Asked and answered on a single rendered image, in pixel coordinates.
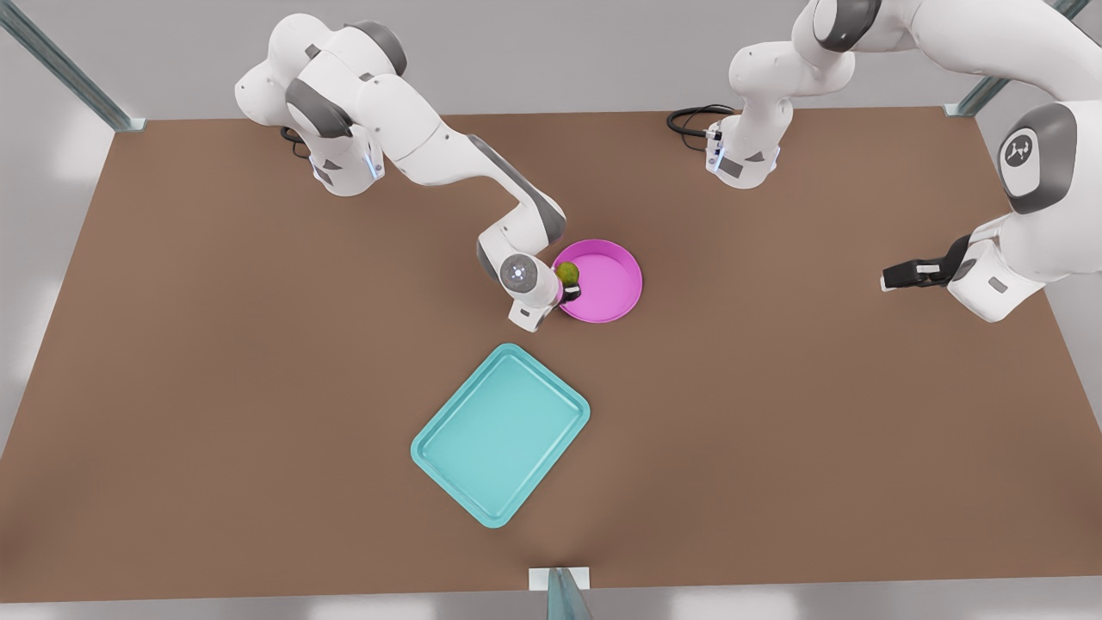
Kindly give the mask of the pink round plate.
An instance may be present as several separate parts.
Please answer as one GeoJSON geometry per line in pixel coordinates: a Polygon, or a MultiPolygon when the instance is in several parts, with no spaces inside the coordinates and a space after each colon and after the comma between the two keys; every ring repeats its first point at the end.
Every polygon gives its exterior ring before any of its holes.
{"type": "Polygon", "coordinates": [[[579,300],[563,303],[560,309],[575,319],[618,320],[641,298],[641,267],[622,244],[605,239],[581,240],[564,248],[554,267],[565,262],[579,267],[581,295],[579,300]]]}

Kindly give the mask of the teal rectangular tray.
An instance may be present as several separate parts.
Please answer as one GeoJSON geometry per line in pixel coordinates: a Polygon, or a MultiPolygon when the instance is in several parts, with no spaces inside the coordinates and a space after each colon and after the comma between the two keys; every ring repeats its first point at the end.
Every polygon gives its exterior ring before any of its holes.
{"type": "Polygon", "coordinates": [[[503,527],[591,416],[588,401],[503,342],[417,433],[413,463],[489,529],[503,527]]]}

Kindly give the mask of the silver frame post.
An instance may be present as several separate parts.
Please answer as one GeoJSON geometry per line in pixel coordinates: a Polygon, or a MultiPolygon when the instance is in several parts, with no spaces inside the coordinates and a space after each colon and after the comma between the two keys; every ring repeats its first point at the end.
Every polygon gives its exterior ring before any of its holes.
{"type": "Polygon", "coordinates": [[[33,58],[39,59],[93,113],[110,126],[115,133],[145,130],[145,118],[127,115],[114,98],[102,91],[85,70],[80,70],[77,64],[40,31],[13,0],[0,0],[0,28],[28,50],[33,58]]]}
{"type": "Polygon", "coordinates": [[[547,620],[593,620],[583,592],[591,588],[588,567],[528,569],[529,590],[547,592],[547,620]]]}
{"type": "MultiPolygon", "coordinates": [[[[1072,22],[1074,17],[1078,17],[1091,3],[1093,0],[1052,0],[1049,6],[1060,17],[1066,17],[1072,22]]],[[[984,76],[960,102],[944,104],[942,110],[947,117],[975,118],[1008,84],[1009,79],[1006,78],[984,76]]]]}

